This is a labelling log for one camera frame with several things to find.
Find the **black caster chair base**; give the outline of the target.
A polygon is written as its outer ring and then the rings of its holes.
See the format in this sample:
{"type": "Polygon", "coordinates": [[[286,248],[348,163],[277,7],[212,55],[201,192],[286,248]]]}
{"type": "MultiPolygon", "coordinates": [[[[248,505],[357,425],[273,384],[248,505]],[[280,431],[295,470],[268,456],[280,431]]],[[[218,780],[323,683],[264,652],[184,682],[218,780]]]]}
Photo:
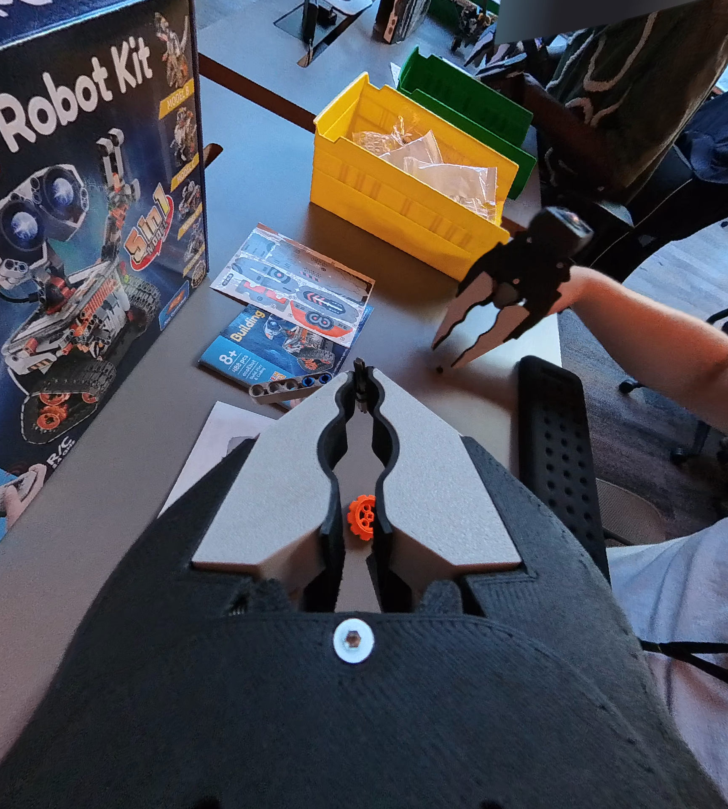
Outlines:
{"type": "MultiPolygon", "coordinates": [[[[623,396],[631,396],[636,391],[646,389],[644,383],[631,377],[621,379],[617,387],[623,396]]],[[[682,418],[685,424],[676,434],[669,450],[670,463],[677,469],[683,469],[691,462],[700,460],[712,435],[711,427],[698,418],[687,413],[682,413],[682,418]]]]}

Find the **green plastic bin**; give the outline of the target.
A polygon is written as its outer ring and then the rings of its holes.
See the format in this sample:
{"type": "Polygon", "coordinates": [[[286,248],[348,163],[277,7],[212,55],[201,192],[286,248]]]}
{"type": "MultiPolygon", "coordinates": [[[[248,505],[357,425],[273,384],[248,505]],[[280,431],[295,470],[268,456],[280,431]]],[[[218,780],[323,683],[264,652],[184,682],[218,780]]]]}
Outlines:
{"type": "Polygon", "coordinates": [[[536,157],[522,149],[533,117],[529,111],[439,56],[421,55],[418,48],[401,67],[397,88],[517,164],[509,197],[519,197],[537,163],[536,157]]]}

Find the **black office chair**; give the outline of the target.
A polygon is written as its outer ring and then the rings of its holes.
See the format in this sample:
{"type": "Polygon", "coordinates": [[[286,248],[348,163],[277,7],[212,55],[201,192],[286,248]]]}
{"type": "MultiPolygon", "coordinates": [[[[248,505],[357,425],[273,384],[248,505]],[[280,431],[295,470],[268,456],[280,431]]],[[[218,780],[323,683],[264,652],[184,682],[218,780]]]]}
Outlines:
{"type": "Polygon", "coordinates": [[[625,206],[632,229],[580,260],[617,281],[667,244],[728,217],[728,92],[698,108],[625,206]]]}

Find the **clear plastic parts bag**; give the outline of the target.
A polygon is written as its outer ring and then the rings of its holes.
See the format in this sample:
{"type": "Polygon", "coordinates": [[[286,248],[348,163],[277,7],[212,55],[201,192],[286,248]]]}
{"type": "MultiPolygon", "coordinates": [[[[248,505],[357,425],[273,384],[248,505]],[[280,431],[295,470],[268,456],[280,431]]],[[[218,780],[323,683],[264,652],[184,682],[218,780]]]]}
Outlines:
{"type": "Polygon", "coordinates": [[[424,135],[425,131],[419,128],[416,118],[397,116],[387,132],[359,130],[350,134],[349,139],[359,147],[382,157],[419,140],[424,135]]]}
{"type": "Polygon", "coordinates": [[[425,185],[458,202],[475,214],[497,221],[497,168],[433,163],[441,157],[437,140],[426,135],[381,156],[425,185]]]}

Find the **person's white t-shirt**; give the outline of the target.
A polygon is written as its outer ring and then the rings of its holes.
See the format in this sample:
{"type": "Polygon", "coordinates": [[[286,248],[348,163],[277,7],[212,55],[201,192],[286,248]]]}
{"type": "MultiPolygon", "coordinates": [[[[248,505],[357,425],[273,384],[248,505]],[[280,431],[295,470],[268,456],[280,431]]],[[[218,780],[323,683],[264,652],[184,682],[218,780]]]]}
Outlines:
{"type": "MultiPolygon", "coordinates": [[[[615,597],[640,639],[728,643],[728,517],[607,554],[615,597]]],[[[728,802],[728,684],[662,654],[648,660],[675,724],[728,802]]]]}

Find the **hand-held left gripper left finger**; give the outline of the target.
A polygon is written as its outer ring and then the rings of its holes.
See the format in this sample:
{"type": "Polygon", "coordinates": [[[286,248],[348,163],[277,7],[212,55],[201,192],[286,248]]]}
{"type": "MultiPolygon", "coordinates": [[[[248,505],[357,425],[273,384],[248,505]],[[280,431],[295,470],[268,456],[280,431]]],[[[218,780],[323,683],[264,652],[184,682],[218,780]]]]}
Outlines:
{"type": "Polygon", "coordinates": [[[275,579],[310,612],[333,612],[344,568],[334,468],[348,449],[341,373],[256,440],[197,548],[195,567],[275,579]]]}

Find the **blue kit manual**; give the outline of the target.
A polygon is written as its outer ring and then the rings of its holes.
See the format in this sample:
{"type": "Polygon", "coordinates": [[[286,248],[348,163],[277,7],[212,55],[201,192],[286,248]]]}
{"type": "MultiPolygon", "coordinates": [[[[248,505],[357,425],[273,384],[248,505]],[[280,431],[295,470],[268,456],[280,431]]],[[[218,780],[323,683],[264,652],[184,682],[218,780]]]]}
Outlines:
{"type": "Polygon", "coordinates": [[[349,352],[350,347],[247,305],[199,361],[248,389],[303,375],[336,375],[349,352]]]}

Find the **blue robot kit box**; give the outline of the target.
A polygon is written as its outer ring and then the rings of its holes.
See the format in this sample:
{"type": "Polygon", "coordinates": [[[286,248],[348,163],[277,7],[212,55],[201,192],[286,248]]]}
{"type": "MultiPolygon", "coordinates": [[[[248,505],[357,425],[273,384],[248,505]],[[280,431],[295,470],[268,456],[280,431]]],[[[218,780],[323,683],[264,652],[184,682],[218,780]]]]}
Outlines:
{"type": "Polygon", "coordinates": [[[207,277],[196,3],[0,2],[0,541],[207,277]]]}

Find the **yellow plastic bin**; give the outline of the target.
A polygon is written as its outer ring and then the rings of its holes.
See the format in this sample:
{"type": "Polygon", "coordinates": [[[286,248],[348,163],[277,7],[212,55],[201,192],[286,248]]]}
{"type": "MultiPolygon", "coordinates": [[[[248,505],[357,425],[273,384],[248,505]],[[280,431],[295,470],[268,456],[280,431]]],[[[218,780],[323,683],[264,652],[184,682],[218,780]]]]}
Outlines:
{"type": "Polygon", "coordinates": [[[501,226],[517,164],[364,72],[316,116],[310,200],[460,281],[510,233],[501,226]],[[451,163],[497,169],[497,213],[480,217],[358,146],[352,134],[387,134],[399,118],[431,131],[451,163]]]}

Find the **dark kit box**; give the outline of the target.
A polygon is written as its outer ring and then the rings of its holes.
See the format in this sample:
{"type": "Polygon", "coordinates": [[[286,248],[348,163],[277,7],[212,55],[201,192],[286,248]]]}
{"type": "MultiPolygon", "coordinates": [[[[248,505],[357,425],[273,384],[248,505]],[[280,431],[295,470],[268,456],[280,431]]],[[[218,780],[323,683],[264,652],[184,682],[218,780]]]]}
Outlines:
{"type": "Polygon", "coordinates": [[[427,15],[431,1],[380,1],[373,25],[376,41],[394,45],[405,41],[427,15]]]}

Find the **grey chair seat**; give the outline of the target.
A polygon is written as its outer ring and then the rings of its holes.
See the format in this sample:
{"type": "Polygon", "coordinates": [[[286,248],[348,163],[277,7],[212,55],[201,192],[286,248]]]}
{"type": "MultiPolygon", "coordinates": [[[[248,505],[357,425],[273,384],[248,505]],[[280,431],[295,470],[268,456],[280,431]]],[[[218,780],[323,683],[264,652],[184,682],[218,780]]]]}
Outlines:
{"type": "Polygon", "coordinates": [[[596,480],[596,489],[607,544],[630,547],[666,541],[662,515],[647,500],[605,480],[596,480]]]}

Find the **grey perforated brick beam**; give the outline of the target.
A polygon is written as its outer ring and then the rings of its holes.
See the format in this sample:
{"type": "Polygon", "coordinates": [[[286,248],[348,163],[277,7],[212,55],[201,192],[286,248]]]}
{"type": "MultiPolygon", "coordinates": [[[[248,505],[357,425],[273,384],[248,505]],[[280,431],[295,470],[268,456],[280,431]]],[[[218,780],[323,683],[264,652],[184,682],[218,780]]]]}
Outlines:
{"type": "Polygon", "coordinates": [[[296,401],[310,396],[334,379],[330,373],[308,374],[250,386],[248,393],[256,403],[274,404],[296,401]]]}

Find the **white open instruction booklet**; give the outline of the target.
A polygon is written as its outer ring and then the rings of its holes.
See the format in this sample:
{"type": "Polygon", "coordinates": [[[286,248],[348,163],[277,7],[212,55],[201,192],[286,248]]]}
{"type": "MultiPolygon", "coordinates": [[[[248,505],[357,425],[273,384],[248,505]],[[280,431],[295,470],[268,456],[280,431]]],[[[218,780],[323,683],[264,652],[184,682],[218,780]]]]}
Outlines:
{"type": "Polygon", "coordinates": [[[243,440],[259,436],[273,418],[218,401],[159,514],[163,514],[243,440]]]}

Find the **orange gear wheel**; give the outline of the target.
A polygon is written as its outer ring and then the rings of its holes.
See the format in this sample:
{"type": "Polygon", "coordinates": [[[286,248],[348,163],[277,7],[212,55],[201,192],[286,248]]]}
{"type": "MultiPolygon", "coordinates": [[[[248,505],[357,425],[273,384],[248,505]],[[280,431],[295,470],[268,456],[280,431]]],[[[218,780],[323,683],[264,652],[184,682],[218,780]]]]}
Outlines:
{"type": "Polygon", "coordinates": [[[377,499],[373,494],[360,495],[349,504],[347,521],[351,533],[359,540],[369,542],[374,537],[377,499]]]}

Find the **grey desk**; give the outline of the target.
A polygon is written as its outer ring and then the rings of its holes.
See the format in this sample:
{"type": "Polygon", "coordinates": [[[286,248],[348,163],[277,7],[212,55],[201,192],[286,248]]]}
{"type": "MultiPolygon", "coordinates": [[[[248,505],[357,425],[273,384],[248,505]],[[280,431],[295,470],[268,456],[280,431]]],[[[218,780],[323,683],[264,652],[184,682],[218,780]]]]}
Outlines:
{"type": "MultiPolygon", "coordinates": [[[[258,224],[373,278],[373,312],[351,357],[390,379],[518,472],[520,357],[559,363],[549,318],[456,372],[430,342],[456,287],[443,273],[309,202],[314,138],[202,78],[202,131],[225,149],[205,173],[215,277],[258,224]]],[[[0,543],[0,758],[40,702],[77,625],[137,537],[159,514],[217,401],[269,418],[277,406],[201,367],[241,306],[205,282],[0,543]]]]}

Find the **brick plane model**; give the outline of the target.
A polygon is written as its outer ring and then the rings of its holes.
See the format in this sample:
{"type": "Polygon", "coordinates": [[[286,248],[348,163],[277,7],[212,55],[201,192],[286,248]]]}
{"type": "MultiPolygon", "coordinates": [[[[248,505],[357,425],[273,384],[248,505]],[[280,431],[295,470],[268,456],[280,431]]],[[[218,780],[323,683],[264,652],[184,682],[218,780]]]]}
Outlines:
{"type": "Polygon", "coordinates": [[[461,46],[474,45],[480,35],[496,21],[498,5],[494,2],[453,1],[457,8],[457,25],[450,52],[461,46]]]}

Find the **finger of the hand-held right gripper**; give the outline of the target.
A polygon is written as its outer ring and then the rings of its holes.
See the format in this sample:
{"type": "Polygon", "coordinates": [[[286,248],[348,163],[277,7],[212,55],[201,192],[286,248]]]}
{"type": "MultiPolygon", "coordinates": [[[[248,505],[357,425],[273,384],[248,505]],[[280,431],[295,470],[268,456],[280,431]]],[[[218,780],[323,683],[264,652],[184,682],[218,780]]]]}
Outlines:
{"type": "Polygon", "coordinates": [[[439,346],[450,336],[454,328],[463,322],[471,309],[488,306],[492,314],[490,328],[481,334],[471,349],[494,349],[498,347],[498,309],[493,303],[493,296],[497,289],[494,280],[472,280],[468,285],[462,286],[458,294],[451,301],[449,308],[432,341],[431,349],[439,346]]]}
{"type": "Polygon", "coordinates": [[[507,340],[514,339],[512,334],[525,323],[530,315],[530,311],[519,304],[503,307],[498,312],[493,326],[488,331],[482,333],[471,347],[464,350],[460,356],[452,362],[450,368],[454,370],[464,367],[493,349],[503,345],[507,340]]]}

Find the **grey orange sticker sheet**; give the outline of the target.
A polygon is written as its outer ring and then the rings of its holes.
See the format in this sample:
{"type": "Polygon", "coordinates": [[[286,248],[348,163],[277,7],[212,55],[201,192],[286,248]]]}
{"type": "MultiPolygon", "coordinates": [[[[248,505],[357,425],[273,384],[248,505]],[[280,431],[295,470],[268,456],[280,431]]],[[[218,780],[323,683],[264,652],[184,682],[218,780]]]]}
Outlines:
{"type": "Polygon", "coordinates": [[[349,348],[374,283],[258,224],[211,288],[349,348]]]}

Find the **person's right forearm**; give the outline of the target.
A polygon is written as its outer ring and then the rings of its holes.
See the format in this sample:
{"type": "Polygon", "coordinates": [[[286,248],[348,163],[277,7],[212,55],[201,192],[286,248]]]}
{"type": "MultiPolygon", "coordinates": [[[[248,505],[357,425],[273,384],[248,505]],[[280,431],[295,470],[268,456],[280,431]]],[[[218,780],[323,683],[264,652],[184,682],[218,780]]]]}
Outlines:
{"type": "Polygon", "coordinates": [[[728,436],[728,336],[574,266],[551,313],[574,310],[621,368],[728,436]]]}

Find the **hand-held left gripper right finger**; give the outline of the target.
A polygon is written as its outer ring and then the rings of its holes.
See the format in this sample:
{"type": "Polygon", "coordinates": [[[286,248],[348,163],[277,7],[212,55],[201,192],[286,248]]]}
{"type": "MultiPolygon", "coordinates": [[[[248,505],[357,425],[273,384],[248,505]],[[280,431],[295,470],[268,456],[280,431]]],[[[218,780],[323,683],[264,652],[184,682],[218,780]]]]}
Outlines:
{"type": "Polygon", "coordinates": [[[409,612],[434,581],[515,571],[521,557],[460,433],[380,370],[367,370],[375,486],[373,581],[409,612]]]}

